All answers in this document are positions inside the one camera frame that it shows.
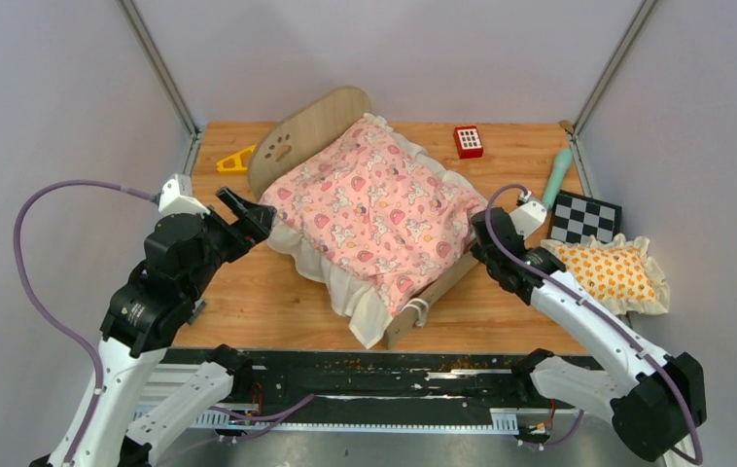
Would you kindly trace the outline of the wooden striped pet bed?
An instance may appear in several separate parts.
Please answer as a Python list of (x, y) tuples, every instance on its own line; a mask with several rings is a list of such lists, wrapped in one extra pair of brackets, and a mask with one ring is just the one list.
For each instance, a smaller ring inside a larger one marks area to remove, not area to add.
[[(328, 147), (367, 113), (375, 115), (368, 95), (357, 87), (342, 86), (321, 95), (276, 124), (260, 140), (249, 161), (248, 183), (258, 201), (279, 177)], [(473, 240), (454, 266), (406, 304), (374, 346), (383, 344), (393, 348), (414, 328), (426, 323), (435, 302), (474, 267)]]

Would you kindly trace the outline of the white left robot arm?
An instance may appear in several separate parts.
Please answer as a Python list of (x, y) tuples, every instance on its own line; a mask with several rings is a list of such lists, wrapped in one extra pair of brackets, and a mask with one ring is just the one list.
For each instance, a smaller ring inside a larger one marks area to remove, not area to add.
[(144, 258), (112, 296), (98, 344), (84, 343), (93, 373), (59, 445), (40, 466), (155, 466), (173, 442), (212, 404), (246, 400), (252, 362), (220, 345), (185, 386), (143, 419), (134, 411), (180, 328), (217, 271), (271, 234), (277, 211), (222, 188), (217, 198), (234, 214), (224, 220), (176, 181), (152, 201), (160, 217), (144, 242)]

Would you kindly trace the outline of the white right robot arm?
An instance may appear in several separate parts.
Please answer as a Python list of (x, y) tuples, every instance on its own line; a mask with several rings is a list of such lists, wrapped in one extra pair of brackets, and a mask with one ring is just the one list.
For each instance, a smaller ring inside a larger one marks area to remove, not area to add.
[(687, 352), (673, 356), (633, 332), (583, 290), (553, 253), (526, 247), (503, 209), (486, 208), (470, 223), (471, 252), (489, 276), (561, 326), (599, 365), (586, 370), (538, 349), (511, 380), (515, 400), (532, 407), (553, 399), (591, 413), (646, 461), (671, 451), (702, 465), (698, 429), (707, 406), (701, 363)]

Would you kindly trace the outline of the pink unicorn drawstring bag blanket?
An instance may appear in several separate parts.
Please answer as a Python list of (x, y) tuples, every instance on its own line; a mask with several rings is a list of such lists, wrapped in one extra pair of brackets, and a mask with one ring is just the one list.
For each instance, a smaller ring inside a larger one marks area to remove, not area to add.
[(485, 198), (387, 122), (364, 114), (273, 182), (268, 246), (323, 283), (364, 347), (466, 253)]

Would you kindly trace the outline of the orange duck print pillow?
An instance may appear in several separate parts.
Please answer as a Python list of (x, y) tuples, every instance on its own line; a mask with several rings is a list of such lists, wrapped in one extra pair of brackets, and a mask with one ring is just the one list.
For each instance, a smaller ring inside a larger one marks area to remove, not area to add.
[(618, 234), (608, 243), (592, 236), (584, 243), (545, 239), (581, 288), (614, 315), (669, 312), (671, 292), (662, 269), (649, 255), (649, 239)]

